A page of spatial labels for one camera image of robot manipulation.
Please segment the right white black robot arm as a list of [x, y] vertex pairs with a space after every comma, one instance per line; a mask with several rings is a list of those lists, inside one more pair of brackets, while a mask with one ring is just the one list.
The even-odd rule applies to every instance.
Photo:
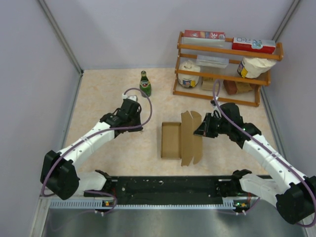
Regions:
[[230, 193], [254, 194], [274, 206], [289, 224], [298, 224], [316, 212], [316, 178], [308, 177], [287, 162], [252, 123], [243, 122], [239, 107], [234, 103], [220, 104], [212, 100], [213, 111], [206, 113], [194, 135], [216, 138], [227, 135], [242, 150], [252, 155], [268, 172], [264, 179], [249, 170], [236, 170], [232, 174]]

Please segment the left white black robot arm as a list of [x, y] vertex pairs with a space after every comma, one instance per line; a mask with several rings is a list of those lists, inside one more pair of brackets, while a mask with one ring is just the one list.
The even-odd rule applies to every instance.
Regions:
[[74, 194], [94, 190], [102, 196], [108, 195], [112, 184], [107, 173], [95, 170], [77, 173], [77, 169], [101, 146], [128, 131], [142, 130], [141, 107], [136, 96], [123, 99], [114, 113], [101, 117], [84, 136], [68, 147], [55, 152], [49, 151], [43, 161], [40, 181], [60, 199], [69, 199]]

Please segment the brown cardboard box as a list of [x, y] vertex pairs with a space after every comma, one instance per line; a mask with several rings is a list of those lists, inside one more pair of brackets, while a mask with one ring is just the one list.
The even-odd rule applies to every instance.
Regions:
[[202, 122], [196, 111], [181, 114], [180, 122], [163, 122], [161, 125], [162, 159], [180, 159], [181, 166], [198, 164], [203, 157], [202, 137], [194, 135]]

